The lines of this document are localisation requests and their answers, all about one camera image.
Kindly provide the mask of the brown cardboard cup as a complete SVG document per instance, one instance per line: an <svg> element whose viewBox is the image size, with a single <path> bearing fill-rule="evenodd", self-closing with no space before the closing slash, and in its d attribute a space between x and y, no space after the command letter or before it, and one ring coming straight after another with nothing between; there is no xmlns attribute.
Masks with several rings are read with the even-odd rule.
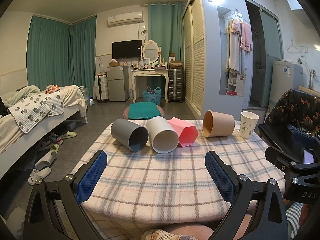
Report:
<svg viewBox="0 0 320 240"><path fill-rule="evenodd" d="M205 137L226 137L233 133L235 120L232 115L206 111L203 116L202 130Z"/></svg>

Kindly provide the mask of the white floral paper cup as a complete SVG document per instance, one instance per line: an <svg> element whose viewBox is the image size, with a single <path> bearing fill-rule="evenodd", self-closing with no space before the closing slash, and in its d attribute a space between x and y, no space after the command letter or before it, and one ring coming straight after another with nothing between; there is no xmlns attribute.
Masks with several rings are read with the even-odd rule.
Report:
<svg viewBox="0 0 320 240"><path fill-rule="evenodd" d="M259 116L249 111L241 112L240 120L240 136L244 139L249 139L254 132L254 129L259 120Z"/></svg>

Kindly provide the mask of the white plastic cup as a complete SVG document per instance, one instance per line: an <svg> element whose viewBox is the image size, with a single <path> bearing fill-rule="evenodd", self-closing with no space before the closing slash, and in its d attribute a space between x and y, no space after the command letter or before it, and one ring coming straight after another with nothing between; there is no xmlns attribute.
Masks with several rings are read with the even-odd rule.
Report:
<svg viewBox="0 0 320 240"><path fill-rule="evenodd" d="M152 148L157 153L169 153L178 146L178 134L165 118L161 116L151 118L146 124L146 129Z"/></svg>

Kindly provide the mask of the pink hexagonal cup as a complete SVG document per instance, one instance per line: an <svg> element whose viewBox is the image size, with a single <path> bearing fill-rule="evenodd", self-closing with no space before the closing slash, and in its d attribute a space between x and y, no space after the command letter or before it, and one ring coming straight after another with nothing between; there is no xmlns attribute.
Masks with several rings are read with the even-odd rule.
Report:
<svg viewBox="0 0 320 240"><path fill-rule="evenodd" d="M191 122L181 120L176 117L171 118L168 123L178 134L179 145L181 147L193 145L197 136L199 135L195 125L193 125Z"/></svg>

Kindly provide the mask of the white slipper near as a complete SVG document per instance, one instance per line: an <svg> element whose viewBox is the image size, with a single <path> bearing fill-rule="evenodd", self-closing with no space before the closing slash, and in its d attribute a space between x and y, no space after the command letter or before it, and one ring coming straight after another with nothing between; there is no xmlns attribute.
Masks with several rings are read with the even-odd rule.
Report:
<svg viewBox="0 0 320 240"><path fill-rule="evenodd" d="M42 170L33 169L30 177L28 178L28 184L33 186L37 180L44 179L50 175L52 169L49 167L45 167Z"/></svg>

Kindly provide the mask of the white slipper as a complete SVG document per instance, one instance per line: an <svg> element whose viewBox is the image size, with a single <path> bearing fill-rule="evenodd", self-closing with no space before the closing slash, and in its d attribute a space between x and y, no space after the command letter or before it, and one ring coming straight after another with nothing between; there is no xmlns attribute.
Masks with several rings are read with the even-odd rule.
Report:
<svg viewBox="0 0 320 240"><path fill-rule="evenodd" d="M42 170L43 168L52 165L56 159L57 152L55 150L47 152L38 162L35 163L34 168L36 170Z"/></svg>
<svg viewBox="0 0 320 240"><path fill-rule="evenodd" d="M28 178L28 184L33 186L37 180L44 179L50 175L52 169L49 167L45 167L42 170L33 169L30 177Z"/></svg>

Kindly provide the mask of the white slipper far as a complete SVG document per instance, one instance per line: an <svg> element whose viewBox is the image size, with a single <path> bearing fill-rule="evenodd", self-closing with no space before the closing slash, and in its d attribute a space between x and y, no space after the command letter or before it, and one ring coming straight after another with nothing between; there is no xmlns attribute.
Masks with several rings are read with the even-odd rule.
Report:
<svg viewBox="0 0 320 240"><path fill-rule="evenodd" d="M43 168L52 165L56 159L57 152L55 150L47 152L38 162L35 163L34 168L36 170L42 170Z"/></svg>

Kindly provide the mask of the floral black chair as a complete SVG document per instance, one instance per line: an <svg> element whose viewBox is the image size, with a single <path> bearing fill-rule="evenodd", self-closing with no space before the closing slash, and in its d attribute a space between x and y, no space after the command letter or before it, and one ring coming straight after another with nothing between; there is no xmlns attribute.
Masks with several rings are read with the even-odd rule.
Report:
<svg viewBox="0 0 320 240"><path fill-rule="evenodd" d="M319 96L290 89L277 101L264 123L291 125L301 132L318 137L319 111Z"/></svg>

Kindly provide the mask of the green slipper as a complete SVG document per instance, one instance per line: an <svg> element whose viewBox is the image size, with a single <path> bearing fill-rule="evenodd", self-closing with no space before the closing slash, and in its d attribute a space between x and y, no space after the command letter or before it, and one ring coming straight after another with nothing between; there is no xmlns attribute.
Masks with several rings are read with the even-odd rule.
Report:
<svg viewBox="0 0 320 240"><path fill-rule="evenodd" d="M74 138L77 136L77 133L76 132L73 132L73 131L67 131L65 134L61 135L60 138L62 140L65 140L65 139L70 139L70 138Z"/></svg>

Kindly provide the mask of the plaid tablecloth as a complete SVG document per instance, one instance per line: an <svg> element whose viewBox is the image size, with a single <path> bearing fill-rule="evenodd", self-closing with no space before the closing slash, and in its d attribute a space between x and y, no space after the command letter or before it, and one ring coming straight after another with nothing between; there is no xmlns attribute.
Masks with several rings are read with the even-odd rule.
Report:
<svg viewBox="0 0 320 240"><path fill-rule="evenodd" d="M81 157L84 165L98 150L107 154L107 167L82 206L103 239L138 239L149 229L167 224L213 222L224 217L229 204L209 175L204 158L215 151L236 173L265 182L274 178L285 189L283 173L265 158L267 144L256 134L240 136L235 124L228 137L206 138L202 121L188 147L157 153L150 144L131 152L106 128Z"/></svg>

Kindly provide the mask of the white hanging towel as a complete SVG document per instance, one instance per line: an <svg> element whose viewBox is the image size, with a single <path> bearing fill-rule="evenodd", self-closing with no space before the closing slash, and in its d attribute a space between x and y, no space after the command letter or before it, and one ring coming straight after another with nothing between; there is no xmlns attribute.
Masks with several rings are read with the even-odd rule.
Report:
<svg viewBox="0 0 320 240"><path fill-rule="evenodd" d="M233 19L227 22L227 65L232 73L241 74L240 22Z"/></svg>

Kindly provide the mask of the green curtain left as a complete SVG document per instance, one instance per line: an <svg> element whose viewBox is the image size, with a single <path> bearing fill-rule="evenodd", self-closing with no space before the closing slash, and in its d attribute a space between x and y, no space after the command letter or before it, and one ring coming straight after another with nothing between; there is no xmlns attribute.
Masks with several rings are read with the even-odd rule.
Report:
<svg viewBox="0 0 320 240"><path fill-rule="evenodd" d="M97 17L76 24L47 18L31 18L26 69L29 85L77 85L93 96Z"/></svg>

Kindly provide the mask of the green curtain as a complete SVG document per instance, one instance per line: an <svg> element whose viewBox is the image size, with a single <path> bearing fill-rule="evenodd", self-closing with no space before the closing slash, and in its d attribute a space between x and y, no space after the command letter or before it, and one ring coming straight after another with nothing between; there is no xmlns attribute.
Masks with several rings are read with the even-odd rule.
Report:
<svg viewBox="0 0 320 240"><path fill-rule="evenodd" d="M174 53L177 61L184 60L182 2L150 2L148 5L148 39L161 47L162 57L169 61Z"/></svg>
<svg viewBox="0 0 320 240"><path fill-rule="evenodd" d="M97 17L76 24L47 18L31 18L26 69L29 85L77 85L93 96Z"/></svg>

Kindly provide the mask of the black silver suitcase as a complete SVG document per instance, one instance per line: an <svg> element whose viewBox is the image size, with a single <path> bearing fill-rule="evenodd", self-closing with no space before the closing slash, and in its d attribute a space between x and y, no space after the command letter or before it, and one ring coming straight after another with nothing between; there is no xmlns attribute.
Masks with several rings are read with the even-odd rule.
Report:
<svg viewBox="0 0 320 240"><path fill-rule="evenodd" d="M168 77L168 100L182 102L184 99L184 70L170 69L168 70Z"/></svg>

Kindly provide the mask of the green curtain centre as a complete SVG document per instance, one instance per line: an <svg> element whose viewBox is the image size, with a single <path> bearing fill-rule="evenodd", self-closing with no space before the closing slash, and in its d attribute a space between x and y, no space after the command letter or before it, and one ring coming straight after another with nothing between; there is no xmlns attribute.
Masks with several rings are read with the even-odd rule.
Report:
<svg viewBox="0 0 320 240"><path fill-rule="evenodd" d="M177 61L184 60L182 2L150 2L148 5L148 39L161 47L162 57L169 61L174 53Z"/></svg>

